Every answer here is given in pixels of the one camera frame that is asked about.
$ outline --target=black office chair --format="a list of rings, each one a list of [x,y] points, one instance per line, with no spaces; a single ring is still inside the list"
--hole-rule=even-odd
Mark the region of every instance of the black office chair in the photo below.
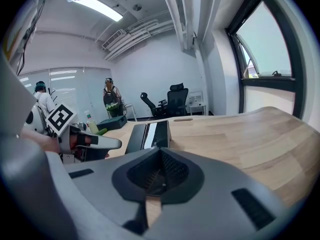
[[[168,116],[178,117],[186,116],[186,100],[189,89],[184,88],[184,84],[175,84],[170,86],[170,91],[167,93],[166,114]]]
[[[167,101],[164,99],[164,100],[161,100],[159,101],[159,107],[156,107],[155,104],[153,104],[150,99],[148,99],[148,94],[146,94],[145,92],[142,92],[141,93],[141,96],[140,96],[141,100],[143,100],[143,102],[145,104],[148,105],[148,107],[150,108],[151,110],[151,113],[154,117],[160,117],[160,116],[163,116],[165,114],[165,110],[166,110],[166,106],[165,104],[167,104]]]

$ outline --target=wooden desk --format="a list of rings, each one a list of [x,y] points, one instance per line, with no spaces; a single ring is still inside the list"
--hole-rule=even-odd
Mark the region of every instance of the wooden desk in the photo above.
[[[274,107],[237,116],[169,118],[170,147],[234,165],[272,189],[289,207],[305,197],[320,168],[320,134]],[[110,158],[125,154],[134,125],[104,136],[122,141]]]

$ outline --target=air vent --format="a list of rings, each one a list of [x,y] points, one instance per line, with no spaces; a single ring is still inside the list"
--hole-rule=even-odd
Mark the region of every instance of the air vent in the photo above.
[[[257,230],[271,223],[275,217],[245,188],[232,191],[231,194],[250,218]]]
[[[114,42],[119,41],[126,35],[126,32],[123,29],[119,29],[115,32],[103,45],[103,49],[108,49]]]

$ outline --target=chair headrest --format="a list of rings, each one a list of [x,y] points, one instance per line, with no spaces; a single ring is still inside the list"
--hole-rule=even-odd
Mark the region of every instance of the chair headrest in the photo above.
[[[184,83],[179,83],[179,84],[174,84],[170,86],[170,91],[180,91],[182,90],[184,87]]]

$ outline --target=headset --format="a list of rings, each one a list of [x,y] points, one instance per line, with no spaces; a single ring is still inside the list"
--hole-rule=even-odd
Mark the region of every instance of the headset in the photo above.
[[[114,81],[112,80],[111,77],[108,77],[108,78],[105,79],[105,83],[107,83],[107,82],[110,82],[112,84],[114,83]]]
[[[44,88],[44,91],[47,92],[46,84],[43,83],[43,82],[41,82],[41,81],[39,81],[39,82],[37,82],[37,83],[35,84],[35,88],[34,88],[34,93],[33,93],[33,94],[35,94],[37,87],[43,87],[43,88]]]

